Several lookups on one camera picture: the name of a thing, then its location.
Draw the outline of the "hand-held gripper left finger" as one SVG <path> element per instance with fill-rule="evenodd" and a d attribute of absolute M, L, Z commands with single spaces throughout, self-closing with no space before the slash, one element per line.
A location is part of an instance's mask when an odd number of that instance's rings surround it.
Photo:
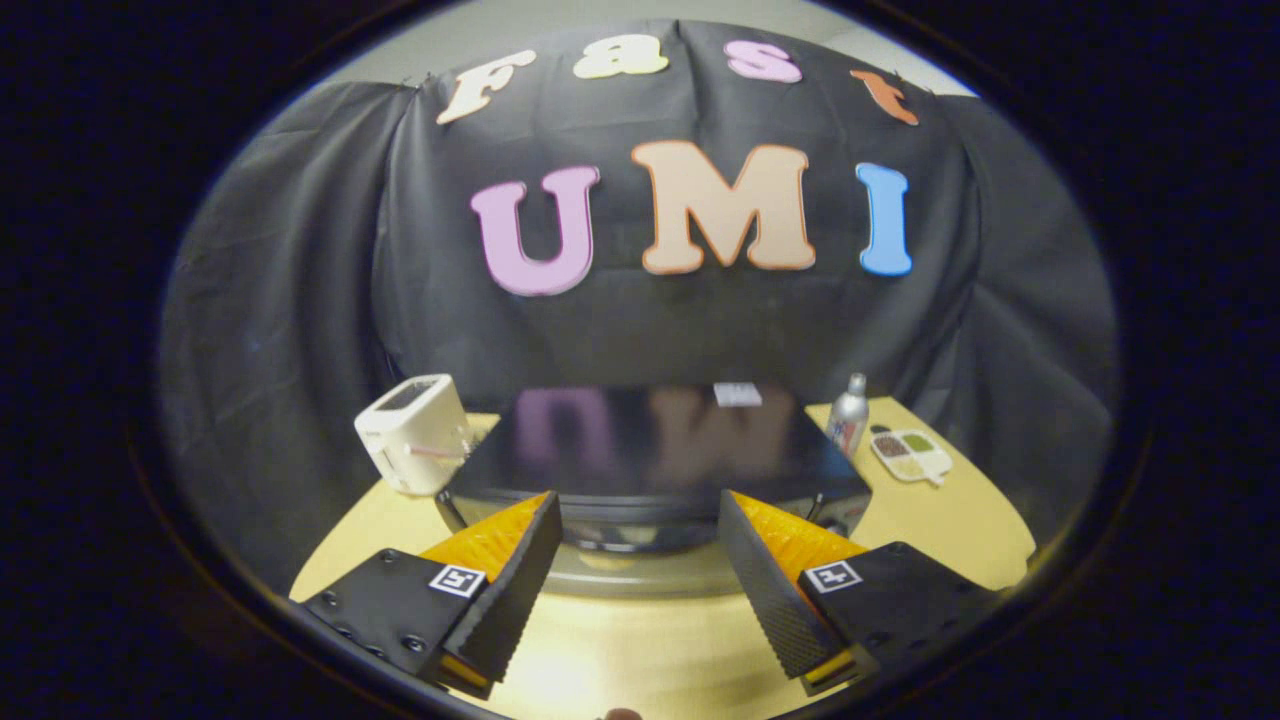
<path fill-rule="evenodd" d="M 488 700 L 559 548 L 559 505 L 548 491 L 420 553 L 379 550 L 302 606 L 383 664 Z"/>

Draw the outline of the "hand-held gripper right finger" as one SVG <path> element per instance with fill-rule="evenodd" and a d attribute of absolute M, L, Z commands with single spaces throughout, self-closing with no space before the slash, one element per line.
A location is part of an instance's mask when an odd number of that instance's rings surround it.
<path fill-rule="evenodd" d="M 908 671 L 1000 601 L 908 543 L 869 550 L 732 489 L 718 538 L 783 674 L 812 696 Z"/>

